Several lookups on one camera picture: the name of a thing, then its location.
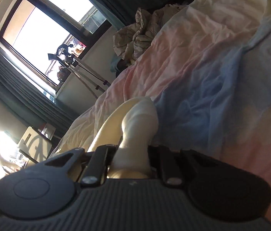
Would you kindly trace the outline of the cream knit trousers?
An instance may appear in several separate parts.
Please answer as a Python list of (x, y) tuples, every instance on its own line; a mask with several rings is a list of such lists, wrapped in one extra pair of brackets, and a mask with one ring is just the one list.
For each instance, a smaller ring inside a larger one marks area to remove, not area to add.
[(129, 99), (116, 109), (93, 106), (71, 124), (51, 156), (77, 147), (94, 152), (101, 145), (117, 144), (108, 178), (147, 179), (152, 174), (148, 146), (157, 131), (158, 115), (149, 97)]

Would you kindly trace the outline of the white black chair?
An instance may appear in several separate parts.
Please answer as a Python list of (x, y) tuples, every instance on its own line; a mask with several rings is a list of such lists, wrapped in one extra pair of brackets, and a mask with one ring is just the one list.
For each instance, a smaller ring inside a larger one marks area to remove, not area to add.
[(52, 143), (39, 131), (28, 127), (18, 143), (18, 148), (32, 162), (40, 163), (48, 158)]

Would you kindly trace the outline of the left teal curtain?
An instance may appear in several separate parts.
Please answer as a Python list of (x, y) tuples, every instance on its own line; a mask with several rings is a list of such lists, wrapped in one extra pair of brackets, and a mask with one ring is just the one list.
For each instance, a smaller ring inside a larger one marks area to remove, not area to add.
[(30, 83), (0, 51), (0, 100), (21, 122), (40, 128), (49, 123), (63, 137), (77, 114), (50, 100)]

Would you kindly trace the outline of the garment steamer stand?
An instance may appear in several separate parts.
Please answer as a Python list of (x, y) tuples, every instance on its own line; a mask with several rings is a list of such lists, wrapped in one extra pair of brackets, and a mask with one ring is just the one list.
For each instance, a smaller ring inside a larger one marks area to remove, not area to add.
[(73, 74), (89, 90), (93, 97), (97, 99), (98, 95), (95, 91), (104, 93), (106, 91), (105, 87), (109, 88), (111, 83), (75, 54), (69, 52), (69, 49), (73, 46), (73, 44), (61, 44), (55, 54), (48, 53), (48, 59), (59, 62), (63, 68)]

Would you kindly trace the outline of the pastel bed sheet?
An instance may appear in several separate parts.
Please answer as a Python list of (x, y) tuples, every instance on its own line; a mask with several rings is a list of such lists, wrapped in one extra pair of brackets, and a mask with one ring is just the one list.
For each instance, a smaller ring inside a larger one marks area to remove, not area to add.
[(88, 149), (110, 114), (138, 96), (155, 104), (154, 144), (200, 151), (271, 186), (271, 0), (193, 1), (72, 123), (55, 154)]

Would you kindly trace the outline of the beige puffer jacket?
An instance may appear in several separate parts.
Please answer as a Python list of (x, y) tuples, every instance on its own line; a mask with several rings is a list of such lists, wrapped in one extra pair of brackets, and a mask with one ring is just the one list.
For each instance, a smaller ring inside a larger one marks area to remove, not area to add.
[(139, 8), (135, 14), (135, 23), (125, 26), (113, 35), (113, 50), (118, 58), (127, 62), (135, 61), (151, 46), (161, 28), (187, 5), (168, 4), (153, 13)]

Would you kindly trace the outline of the window frame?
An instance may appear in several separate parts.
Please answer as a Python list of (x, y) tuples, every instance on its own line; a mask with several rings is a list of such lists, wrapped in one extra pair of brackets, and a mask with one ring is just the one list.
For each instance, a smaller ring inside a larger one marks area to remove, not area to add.
[(48, 54), (62, 44), (83, 57), (111, 27), (90, 0), (17, 0), (0, 31), (1, 43), (57, 91), (67, 77)]

